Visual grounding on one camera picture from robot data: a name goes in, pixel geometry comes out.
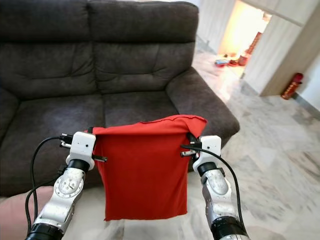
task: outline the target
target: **marble floor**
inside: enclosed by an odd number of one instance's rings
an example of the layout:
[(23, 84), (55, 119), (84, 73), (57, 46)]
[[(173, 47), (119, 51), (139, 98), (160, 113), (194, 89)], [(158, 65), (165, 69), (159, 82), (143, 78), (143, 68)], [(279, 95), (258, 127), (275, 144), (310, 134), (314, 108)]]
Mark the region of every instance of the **marble floor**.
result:
[[(240, 122), (222, 150), (239, 181), (252, 240), (320, 236), (320, 121), (294, 100), (259, 97), (197, 44), (193, 66)], [(64, 240), (212, 240), (200, 178), (188, 175), (188, 214), (163, 220), (104, 222), (102, 187), (87, 189)]]

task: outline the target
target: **doorway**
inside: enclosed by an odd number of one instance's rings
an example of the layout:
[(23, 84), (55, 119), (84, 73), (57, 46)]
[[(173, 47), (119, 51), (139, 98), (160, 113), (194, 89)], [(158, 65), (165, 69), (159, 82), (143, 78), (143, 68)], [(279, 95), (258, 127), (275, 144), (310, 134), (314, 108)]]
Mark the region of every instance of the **doorway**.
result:
[(250, 61), (272, 15), (236, 0), (218, 49), (218, 59), (229, 60), (227, 67), (239, 78)]

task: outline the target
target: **fire extinguisher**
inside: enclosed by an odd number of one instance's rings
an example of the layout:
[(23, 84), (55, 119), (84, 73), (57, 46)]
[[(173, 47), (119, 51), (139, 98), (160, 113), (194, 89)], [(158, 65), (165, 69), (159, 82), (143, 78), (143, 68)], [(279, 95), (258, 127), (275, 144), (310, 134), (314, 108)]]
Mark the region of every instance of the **fire extinguisher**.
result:
[(302, 84), (302, 79), (304, 75), (302, 73), (296, 73), (294, 74), (290, 85), (285, 89), (281, 97), (285, 100), (288, 100), (291, 98), (291, 96), (296, 92), (297, 88), (299, 87), (300, 84)]

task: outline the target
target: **sofa armrest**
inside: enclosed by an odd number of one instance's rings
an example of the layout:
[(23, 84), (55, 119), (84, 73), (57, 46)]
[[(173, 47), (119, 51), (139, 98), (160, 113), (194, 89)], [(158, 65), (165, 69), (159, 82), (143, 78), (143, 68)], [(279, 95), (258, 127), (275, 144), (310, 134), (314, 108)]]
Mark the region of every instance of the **sofa armrest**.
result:
[(19, 99), (0, 87), (0, 143), (19, 106)]
[(203, 135), (218, 135), (224, 145), (240, 130), (239, 122), (228, 107), (193, 68), (173, 78), (166, 86), (166, 93), (179, 114), (207, 119)]

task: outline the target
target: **dark gray sofa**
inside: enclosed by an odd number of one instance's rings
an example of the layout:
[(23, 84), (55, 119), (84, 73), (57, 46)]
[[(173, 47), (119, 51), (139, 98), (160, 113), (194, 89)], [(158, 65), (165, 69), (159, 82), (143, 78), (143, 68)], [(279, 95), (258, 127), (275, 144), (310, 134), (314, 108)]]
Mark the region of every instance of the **dark gray sofa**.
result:
[[(0, 0), (0, 195), (31, 188), (40, 141), (90, 126), (192, 114), (224, 145), (239, 123), (191, 67), (197, 24), (186, 2)], [(45, 144), (36, 182), (67, 154)], [(100, 182), (89, 172), (86, 186)]]

